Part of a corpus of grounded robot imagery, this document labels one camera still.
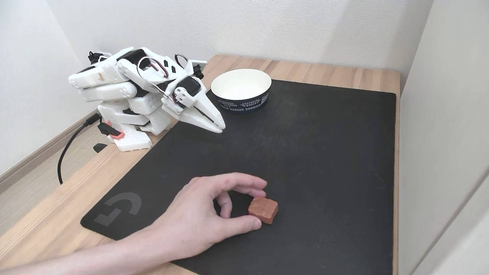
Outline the person's hand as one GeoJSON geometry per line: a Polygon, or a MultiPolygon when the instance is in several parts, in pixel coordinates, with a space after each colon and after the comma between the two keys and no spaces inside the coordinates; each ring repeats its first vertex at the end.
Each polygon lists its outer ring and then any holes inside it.
{"type": "Polygon", "coordinates": [[[258,230],[254,216],[231,218],[229,191],[264,197],[267,182],[257,176],[228,173],[192,179],[150,227],[148,249],[169,262],[198,255],[227,238],[258,230]]]}

